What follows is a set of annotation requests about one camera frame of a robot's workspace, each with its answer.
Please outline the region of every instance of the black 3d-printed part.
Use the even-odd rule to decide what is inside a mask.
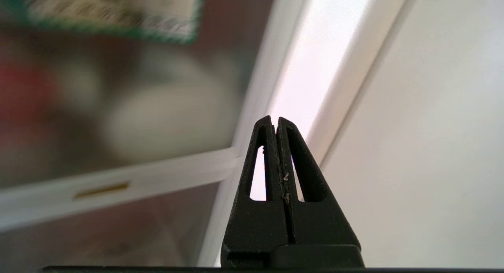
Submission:
[[[264,147],[266,201],[250,199]],[[297,197],[294,168],[305,201]],[[221,251],[222,267],[363,267],[360,244],[292,122],[254,126]]]

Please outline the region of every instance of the red object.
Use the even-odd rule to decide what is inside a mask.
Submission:
[[[40,121],[54,92],[52,78],[42,68],[0,62],[0,122],[25,125]]]

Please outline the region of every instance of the white blurry object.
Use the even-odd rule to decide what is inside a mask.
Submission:
[[[162,84],[133,90],[106,116],[110,150],[128,162],[150,162],[228,147],[238,98],[216,85]]]
[[[85,54],[72,54],[62,58],[54,70],[63,107],[79,116],[96,115],[103,92],[96,61]]]
[[[240,108],[231,85],[186,54],[149,47],[142,61],[135,83],[144,85],[121,95],[104,117],[112,153],[139,163],[229,147]]]

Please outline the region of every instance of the white molding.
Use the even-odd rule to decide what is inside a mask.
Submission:
[[[268,112],[304,1],[274,1],[234,136],[238,155],[247,152],[254,124]]]
[[[229,177],[232,148],[0,191],[0,231],[118,203],[165,194]],[[117,192],[75,199],[79,192],[129,182]]]
[[[309,0],[270,107],[307,138],[372,0]]]
[[[305,0],[274,1],[233,141],[239,156],[236,169],[228,179],[220,183],[198,259],[200,267],[212,267],[215,264],[233,206],[252,129],[257,120],[267,115],[299,16],[304,9],[304,2]]]
[[[322,167],[343,120],[405,0],[371,0],[324,104],[308,134],[308,147]]]

